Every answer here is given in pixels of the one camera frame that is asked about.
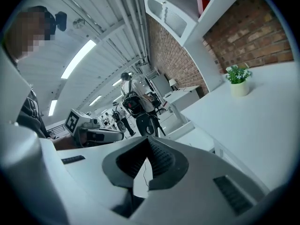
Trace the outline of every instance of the ceiling light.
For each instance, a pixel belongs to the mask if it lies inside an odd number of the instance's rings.
[[[90,40],[88,41],[82,49],[79,50],[79,52],[75,55],[75,57],[72,59],[72,61],[67,66],[66,70],[62,74],[61,78],[67,79],[71,72],[74,70],[74,68],[77,66],[77,64],[84,58],[84,56],[95,46],[96,44]]]
[[[57,100],[52,100],[51,101],[51,105],[50,105],[48,116],[52,116],[53,115],[56,103],[57,103]]]
[[[122,95],[121,95],[122,96]],[[118,96],[114,101],[117,101],[121,96]]]
[[[115,86],[115,85],[117,85],[119,82],[121,82],[122,81],[122,79],[119,79],[118,81],[116,81],[114,84],[113,84],[113,86]]]
[[[99,98],[101,98],[101,96],[102,96],[102,95],[99,95],[94,101],[92,101],[92,102],[90,103],[89,106],[92,106],[95,102],[97,102],[97,100],[98,100]]]

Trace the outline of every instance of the brick wall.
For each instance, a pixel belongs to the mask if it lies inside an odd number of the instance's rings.
[[[207,94],[206,84],[187,51],[155,19],[148,16],[148,21],[151,66],[168,80],[175,79],[178,88],[200,85],[203,94]]]
[[[264,0],[237,0],[204,36],[225,68],[293,60],[283,28]]]

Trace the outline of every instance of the ceiling beam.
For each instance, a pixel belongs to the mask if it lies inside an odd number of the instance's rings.
[[[120,69],[118,69],[118,71],[116,71],[113,75],[111,75],[109,77],[109,79],[106,79],[98,88],[96,88],[86,99],[84,102],[82,102],[79,106],[78,106],[78,110],[80,110],[81,108],[83,108],[84,105],[86,105],[87,103],[90,102],[90,100],[93,98],[93,96],[95,96],[96,93],[99,93],[99,91],[104,88],[107,84],[111,83],[114,79],[119,78],[120,75],[122,73],[124,73],[131,65],[135,64],[136,62],[138,62],[140,60],[139,57],[135,57],[134,59],[132,59],[131,61],[129,61],[128,63],[126,63],[123,67],[121,67]]]

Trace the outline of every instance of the red object on shelf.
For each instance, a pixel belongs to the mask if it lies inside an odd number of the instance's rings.
[[[199,17],[203,13],[209,2],[210,0],[197,0]]]

